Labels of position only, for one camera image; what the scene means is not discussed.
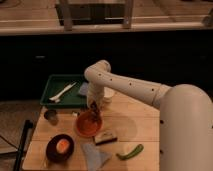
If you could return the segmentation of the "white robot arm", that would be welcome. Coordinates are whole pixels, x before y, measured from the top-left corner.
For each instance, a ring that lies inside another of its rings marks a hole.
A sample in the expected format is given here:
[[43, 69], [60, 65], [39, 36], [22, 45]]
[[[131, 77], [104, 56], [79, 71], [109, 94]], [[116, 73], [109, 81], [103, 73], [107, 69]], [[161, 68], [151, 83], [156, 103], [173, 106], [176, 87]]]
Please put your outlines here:
[[119, 76], [106, 60], [87, 67], [84, 77], [89, 104], [99, 104], [108, 87], [159, 110], [159, 171], [213, 171], [213, 101], [201, 88]]

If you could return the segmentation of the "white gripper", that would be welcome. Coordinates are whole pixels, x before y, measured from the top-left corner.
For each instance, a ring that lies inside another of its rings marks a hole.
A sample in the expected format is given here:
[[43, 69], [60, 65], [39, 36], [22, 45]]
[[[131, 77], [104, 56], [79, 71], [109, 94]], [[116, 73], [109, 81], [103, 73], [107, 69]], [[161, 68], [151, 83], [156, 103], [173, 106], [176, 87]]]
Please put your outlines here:
[[93, 102], [98, 108], [103, 105], [104, 87], [101, 85], [90, 83], [87, 90], [87, 106], [90, 107]]

